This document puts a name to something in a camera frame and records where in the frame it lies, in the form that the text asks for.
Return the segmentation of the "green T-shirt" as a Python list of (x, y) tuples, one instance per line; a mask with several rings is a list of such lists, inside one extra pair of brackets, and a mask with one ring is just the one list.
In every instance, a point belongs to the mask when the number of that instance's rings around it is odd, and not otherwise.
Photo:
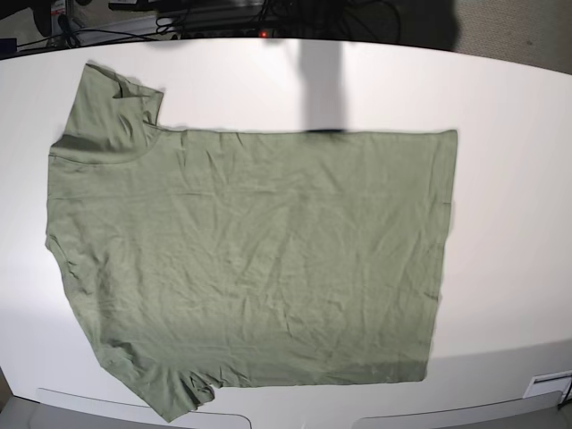
[(89, 63), (46, 247), (98, 364), (166, 421), (219, 388), (425, 379), (458, 134), (169, 130)]

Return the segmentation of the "black power strip red light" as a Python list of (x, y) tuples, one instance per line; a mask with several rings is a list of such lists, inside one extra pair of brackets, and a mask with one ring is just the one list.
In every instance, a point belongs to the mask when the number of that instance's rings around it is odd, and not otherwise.
[(179, 39), (196, 38), (272, 38), (283, 27), (277, 19), (250, 17), (199, 19), (197, 16), (158, 16), (156, 34), (175, 34)]

